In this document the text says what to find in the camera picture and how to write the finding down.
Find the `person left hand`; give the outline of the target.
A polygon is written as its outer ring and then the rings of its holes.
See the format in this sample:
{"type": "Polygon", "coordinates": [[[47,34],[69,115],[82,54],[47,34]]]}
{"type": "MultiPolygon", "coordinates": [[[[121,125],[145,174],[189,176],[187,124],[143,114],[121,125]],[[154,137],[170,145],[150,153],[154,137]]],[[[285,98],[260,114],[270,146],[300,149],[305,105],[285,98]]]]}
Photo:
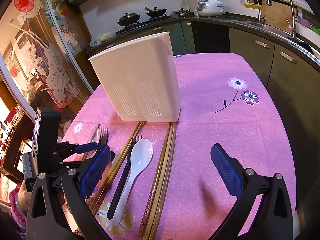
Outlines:
{"type": "Polygon", "coordinates": [[[24,214],[25,216],[28,213],[28,207],[30,203],[32,192],[28,192],[26,185],[25,185],[25,180],[22,182],[20,185],[19,191],[16,194],[16,206],[20,213],[24,214]]]}

